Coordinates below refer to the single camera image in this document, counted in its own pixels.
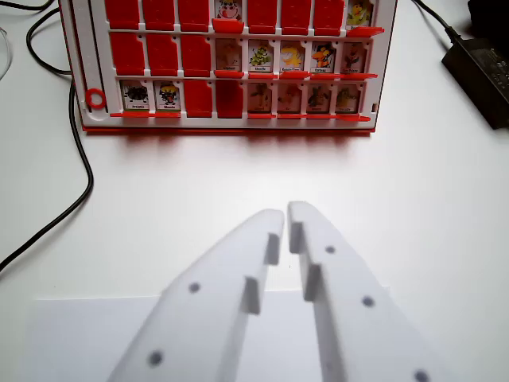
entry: red ring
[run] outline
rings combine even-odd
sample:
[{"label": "red ring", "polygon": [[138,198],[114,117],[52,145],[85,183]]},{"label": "red ring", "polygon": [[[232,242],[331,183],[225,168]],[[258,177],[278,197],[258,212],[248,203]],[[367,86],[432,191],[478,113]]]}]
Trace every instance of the red ring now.
[{"label": "red ring", "polygon": [[[101,97],[101,103],[93,103],[92,102],[92,95],[97,94],[99,97]],[[101,89],[92,88],[88,89],[85,92],[85,100],[87,101],[87,105],[90,106],[92,109],[104,109],[106,106],[106,96],[104,95],[104,92]]]}]

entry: gripper jaw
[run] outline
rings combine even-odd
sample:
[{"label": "gripper jaw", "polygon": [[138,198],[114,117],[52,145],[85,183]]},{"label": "gripper jaw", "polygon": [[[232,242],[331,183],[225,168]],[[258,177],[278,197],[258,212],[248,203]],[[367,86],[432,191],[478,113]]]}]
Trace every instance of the gripper jaw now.
[{"label": "gripper jaw", "polygon": [[284,213],[264,210],[163,291],[110,382],[233,382],[248,314],[259,314]]},{"label": "gripper jaw", "polygon": [[386,288],[312,205],[288,207],[289,249],[313,303],[324,382],[451,382]]}]

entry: power adapter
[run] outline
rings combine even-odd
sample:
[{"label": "power adapter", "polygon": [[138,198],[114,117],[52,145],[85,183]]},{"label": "power adapter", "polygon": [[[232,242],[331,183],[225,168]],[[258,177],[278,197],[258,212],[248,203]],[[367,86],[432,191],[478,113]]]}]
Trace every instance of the power adapter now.
[{"label": "power adapter", "polygon": [[509,64],[485,38],[463,40],[443,18],[421,0],[413,0],[445,28],[453,47],[442,63],[494,129],[509,127]]}]

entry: white table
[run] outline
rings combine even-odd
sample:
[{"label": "white table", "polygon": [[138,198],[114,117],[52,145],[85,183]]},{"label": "white table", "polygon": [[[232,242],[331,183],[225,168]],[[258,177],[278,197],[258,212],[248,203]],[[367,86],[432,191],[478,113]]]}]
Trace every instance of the white table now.
[{"label": "white table", "polygon": [[[458,32],[468,24],[465,0],[428,3]],[[0,81],[2,258],[86,184],[69,82],[25,47],[38,17],[0,9],[14,46]],[[509,134],[492,131],[442,66],[449,42],[428,19],[435,35],[410,0],[399,2],[372,136],[82,134],[94,193],[0,281],[2,382],[17,380],[35,298],[157,294],[241,220],[292,200],[330,218],[460,380],[507,380]],[[59,22],[33,42],[68,67]],[[287,244],[267,286],[300,287]]]}]

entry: character card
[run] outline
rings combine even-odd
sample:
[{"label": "character card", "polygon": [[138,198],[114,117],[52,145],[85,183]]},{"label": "character card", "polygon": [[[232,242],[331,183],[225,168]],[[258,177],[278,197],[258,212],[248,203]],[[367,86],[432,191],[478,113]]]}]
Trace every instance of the character card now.
[{"label": "character card", "polygon": [[141,81],[121,80],[120,91],[125,110],[149,110],[149,94]]},{"label": "character card", "polygon": [[311,53],[311,73],[332,73],[334,72],[334,62],[336,60],[336,50],[330,42],[313,42],[313,52]]},{"label": "character card", "polygon": [[308,88],[308,113],[328,113],[331,104],[330,86],[312,84]]},{"label": "character card", "polygon": [[240,72],[242,47],[234,38],[218,38],[216,40],[217,70],[233,70]]},{"label": "character card", "polygon": [[369,0],[350,0],[348,2],[347,30],[357,26],[370,26],[373,17],[373,4]]},{"label": "character card", "polygon": [[360,90],[357,85],[340,85],[336,99],[336,113],[356,113],[359,110]]},{"label": "character card", "polygon": [[172,81],[154,81],[153,93],[156,96],[156,108],[159,111],[180,111],[181,97]]},{"label": "character card", "polygon": [[345,42],[341,56],[341,72],[343,74],[363,73],[366,64],[367,50],[360,42]]},{"label": "character card", "polygon": [[272,72],[274,49],[268,40],[249,40],[249,71]]},{"label": "character card", "polygon": [[242,0],[216,0],[216,18],[242,21]]},{"label": "character card", "polygon": [[304,70],[305,49],[299,41],[281,41],[280,72]]},{"label": "character card", "polygon": [[272,109],[272,91],[267,83],[247,84],[247,111],[250,113],[270,113]]},{"label": "character card", "polygon": [[278,113],[300,113],[302,91],[296,84],[279,84]]}]

